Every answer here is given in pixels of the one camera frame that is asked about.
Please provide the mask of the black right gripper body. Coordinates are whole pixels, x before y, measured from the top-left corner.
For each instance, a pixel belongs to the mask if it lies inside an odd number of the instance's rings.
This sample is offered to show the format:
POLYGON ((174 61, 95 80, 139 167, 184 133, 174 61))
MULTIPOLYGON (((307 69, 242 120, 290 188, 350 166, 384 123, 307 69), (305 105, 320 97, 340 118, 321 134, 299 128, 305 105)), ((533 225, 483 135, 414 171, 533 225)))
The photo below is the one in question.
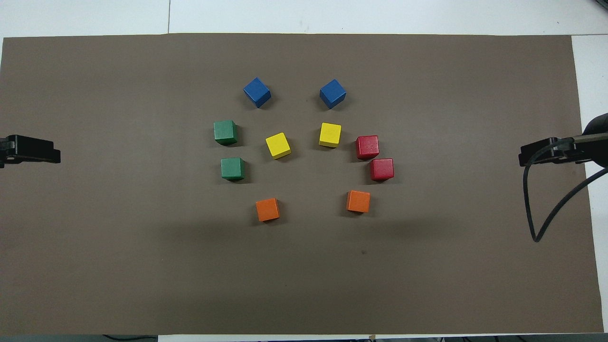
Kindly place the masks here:
POLYGON ((584 138, 565 138, 565 163, 584 164, 587 162, 587 153, 584 151, 584 138))

